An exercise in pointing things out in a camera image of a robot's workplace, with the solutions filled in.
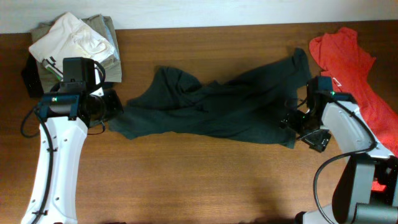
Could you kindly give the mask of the dark green t-shirt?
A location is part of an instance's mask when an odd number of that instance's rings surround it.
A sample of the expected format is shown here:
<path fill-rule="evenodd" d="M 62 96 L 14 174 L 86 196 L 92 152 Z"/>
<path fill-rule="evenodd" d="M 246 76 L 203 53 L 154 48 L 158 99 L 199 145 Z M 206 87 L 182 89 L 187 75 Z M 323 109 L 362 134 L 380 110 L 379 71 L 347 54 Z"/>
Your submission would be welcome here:
<path fill-rule="evenodd" d="M 225 83 L 203 85 L 183 70 L 159 67 L 150 87 L 129 100 L 109 128 L 130 140 L 175 132 L 292 149 L 296 134 L 279 123 L 310 78 L 308 57 L 300 48 Z"/>

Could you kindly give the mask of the red t-shirt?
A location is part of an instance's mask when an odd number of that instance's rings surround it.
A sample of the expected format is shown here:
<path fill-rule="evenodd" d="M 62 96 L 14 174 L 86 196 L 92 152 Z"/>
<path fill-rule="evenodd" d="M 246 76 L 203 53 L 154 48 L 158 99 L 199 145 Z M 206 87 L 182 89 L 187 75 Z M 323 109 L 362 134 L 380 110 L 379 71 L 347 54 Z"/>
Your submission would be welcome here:
<path fill-rule="evenodd" d="M 371 131 L 397 155 L 397 113 L 368 83 L 376 58 L 359 46 L 358 33 L 342 27 L 333 34 L 323 34 L 310 41 L 309 52 L 323 69 L 322 75 L 332 79 L 333 89 L 354 96 Z"/>

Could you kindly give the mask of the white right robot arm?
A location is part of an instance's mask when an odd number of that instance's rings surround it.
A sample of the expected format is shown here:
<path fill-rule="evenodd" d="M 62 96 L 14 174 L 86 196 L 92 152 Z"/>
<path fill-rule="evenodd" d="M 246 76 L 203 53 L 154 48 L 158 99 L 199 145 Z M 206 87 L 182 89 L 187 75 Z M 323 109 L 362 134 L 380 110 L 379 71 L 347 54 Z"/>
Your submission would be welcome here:
<path fill-rule="evenodd" d="M 362 119 L 349 93 L 309 90 L 308 112 L 292 111 L 282 124 L 318 152 L 334 137 L 342 153 L 325 161 L 313 178 L 316 210 L 300 212 L 295 223 L 397 223 L 397 157 Z M 332 162 L 346 158 L 331 204 L 321 206 L 318 179 Z"/>

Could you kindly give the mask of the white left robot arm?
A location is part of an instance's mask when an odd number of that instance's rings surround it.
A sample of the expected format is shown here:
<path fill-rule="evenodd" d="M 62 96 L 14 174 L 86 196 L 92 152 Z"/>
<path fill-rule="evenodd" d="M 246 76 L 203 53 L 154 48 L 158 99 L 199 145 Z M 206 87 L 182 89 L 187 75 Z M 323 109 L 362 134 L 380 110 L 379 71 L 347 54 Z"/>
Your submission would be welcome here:
<path fill-rule="evenodd" d="M 23 223 L 77 223 L 76 182 L 88 130 L 122 113 L 117 93 L 46 93 L 33 112 L 40 152 Z"/>

